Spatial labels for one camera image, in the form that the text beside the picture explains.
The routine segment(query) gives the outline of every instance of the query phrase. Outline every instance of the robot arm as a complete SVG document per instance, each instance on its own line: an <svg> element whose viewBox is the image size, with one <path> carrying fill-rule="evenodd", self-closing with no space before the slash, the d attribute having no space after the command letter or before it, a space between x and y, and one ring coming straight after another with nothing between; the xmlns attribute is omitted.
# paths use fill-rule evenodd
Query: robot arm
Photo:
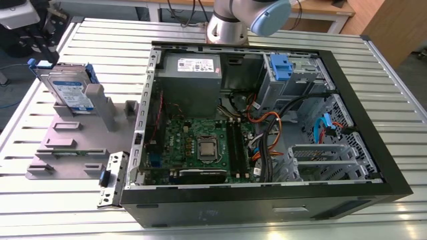
<svg viewBox="0 0 427 240"><path fill-rule="evenodd" d="M291 14L290 0L216 0L207 38L216 44L242 45L251 32L270 36Z"/></svg>

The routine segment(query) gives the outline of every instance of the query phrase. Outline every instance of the slotted aluminum table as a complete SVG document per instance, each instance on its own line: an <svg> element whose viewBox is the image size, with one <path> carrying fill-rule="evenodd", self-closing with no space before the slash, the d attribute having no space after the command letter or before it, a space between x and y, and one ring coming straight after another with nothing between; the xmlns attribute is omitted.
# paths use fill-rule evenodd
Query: slotted aluminum table
<svg viewBox="0 0 427 240"><path fill-rule="evenodd" d="M60 61L93 64L105 95L140 100L151 41L206 42L203 28L87 18L72 23ZM250 44L331 50L414 194L338 220L143 229L123 209L97 210L97 180L27 180L53 118L53 97L36 80L0 136L0 238L63 239L424 239L427 236L427 114L375 46L359 36L280 31Z"/></svg>

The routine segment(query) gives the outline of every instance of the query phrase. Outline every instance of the motherboard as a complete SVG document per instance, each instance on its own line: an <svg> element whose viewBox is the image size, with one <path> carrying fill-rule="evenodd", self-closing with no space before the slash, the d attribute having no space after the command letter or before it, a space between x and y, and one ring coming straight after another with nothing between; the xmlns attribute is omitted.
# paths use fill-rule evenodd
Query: motherboard
<svg viewBox="0 0 427 240"><path fill-rule="evenodd" d="M251 183L248 144L251 123L212 119L171 119L163 154L152 153L148 184L189 184L218 177L223 183Z"/></svg>

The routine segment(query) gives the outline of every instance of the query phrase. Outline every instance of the white sticker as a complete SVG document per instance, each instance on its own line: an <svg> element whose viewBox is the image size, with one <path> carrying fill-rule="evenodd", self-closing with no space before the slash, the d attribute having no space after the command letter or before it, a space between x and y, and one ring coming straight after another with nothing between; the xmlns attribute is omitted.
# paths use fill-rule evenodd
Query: white sticker
<svg viewBox="0 0 427 240"><path fill-rule="evenodd" d="M259 105L259 104L256 103L256 101L252 103L252 106L254 106L254 108L256 108L256 109L260 109L260 107L262 107L262 105Z"/></svg>
<svg viewBox="0 0 427 240"><path fill-rule="evenodd" d="M177 60L177 71L214 73L214 59L180 58Z"/></svg>
<svg viewBox="0 0 427 240"><path fill-rule="evenodd" d="M338 12L336 12L336 14L338 14L338 15L348 15L348 16L351 16L351 15L352 15L352 13L351 13L351 12L342 12L342 11L338 11Z"/></svg>
<svg viewBox="0 0 427 240"><path fill-rule="evenodd" d="M260 176L262 175L262 169L255 167L254 168L254 175Z"/></svg>
<svg viewBox="0 0 427 240"><path fill-rule="evenodd" d="M53 81L53 88L67 106L76 112L93 110L93 104L83 93L84 86L79 81Z"/></svg>

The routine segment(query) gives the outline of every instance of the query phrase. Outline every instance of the expansion slot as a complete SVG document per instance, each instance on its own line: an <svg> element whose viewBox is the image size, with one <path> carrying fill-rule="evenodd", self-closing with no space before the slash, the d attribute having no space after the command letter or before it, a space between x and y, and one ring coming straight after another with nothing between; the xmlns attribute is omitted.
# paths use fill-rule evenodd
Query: expansion slot
<svg viewBox="0 0 427 240"><path fill-rule="evenodd" d="M235 147L235 155L236 155L236 164L240 173L240 177L243 178L248 173L247 168L247 158L244 153L244 145L243 145L243 134L240 129L240 123L235 122L232 125L234 129L234 147Z"/></svg>
<svg viewBox="0 0 427 240"><path fill-rule="evenodd" d="M239 173L236 163L236 150L235 150L235 133L232 123L227 123L227 146L228 146L228 159L230 159L230 172L235 176Z"/></svg>

